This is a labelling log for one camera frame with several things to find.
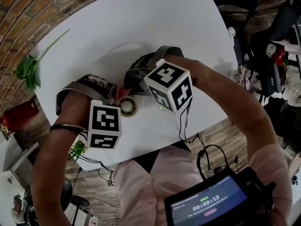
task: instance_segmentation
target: person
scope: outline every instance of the person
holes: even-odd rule
[[[245,134],[249,166],[263,184],[276,183],[270,224],[287,225],[292,206],[288,166],[261,104],[244,88],[199,61],[176,56],[166,60],[188,69],[194,86],[210,96]],[[87,128],[89,109],[90,99],[72,92],[55,124]],[[34,164],[32,196],[41,226],[70,225],[60,206],[60,196],[68,152],[76,136],[66,129],[51,131]],[[150,226],[166,225],[164,198],[200,183],[202,178],[195,156],[176,143],[120,163],[114,180],[123,210],[120,224]]]
[[[27,225],[24,221],[24,213],[22,211],[22,201],[19,195],[14,197],[14,207],[11,210],[11,216],[16,225]]]

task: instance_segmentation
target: white cube with black markers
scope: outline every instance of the white cube with black markers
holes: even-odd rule
[[[177,114],[192,98],[190,72],[164,59],[159,60],[156,65],[157,67],[144,77],[144,81],[159,107]]]
[[[121,135],[120,108],[103,105],[100,100],[92,100],[87,146],[89,148],[114,149]]]

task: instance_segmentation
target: wrist strap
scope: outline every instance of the wrist strap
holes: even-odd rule
[[[72,124],[62,124],[62,125],[55,124],[52,127],[50,127],[50,131],[55,130],[55,129],[66,129],[66,130],[73,131],[77,134],[79,134],[83,131],[88,132],[88,130],[86,128],[83,128],[83,127],[77,126],[77,125],[72,125]]]

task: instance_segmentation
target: white table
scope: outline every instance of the white table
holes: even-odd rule
[[[51,124],[57,118],[59,89],[88,73],[122,85],[130,65],[161,45],[179,46],[184,56],[223,74],[237,68],[233,45],[213,0],[98,0],[58,25],[32,55],[68,29],[40,63],[37,97]],[[151,97],[135,99],[138,112],[122,118],[123,134],[116,149],[89,149],[86,157],[111,165],[179,141],[179,115],[159,110]],[[224,118],[221,108],[194,88],[187,136]],[[84,170],[99,167],[82,160],[78,163]]]

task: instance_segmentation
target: pink shirt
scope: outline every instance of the pink shirt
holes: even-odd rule
[[[279,145],[267,145],[251,158],[249,166],[263,184],[276,182],[273,225],[285,226],[292,207],[292,186],[287,163]],[[114,172],[123,211],[120,225],[167,225],[164,198],[200,182],[195,156],[183,149],[168,146],[160,150],[147,173],[134,160],[118,165]]]

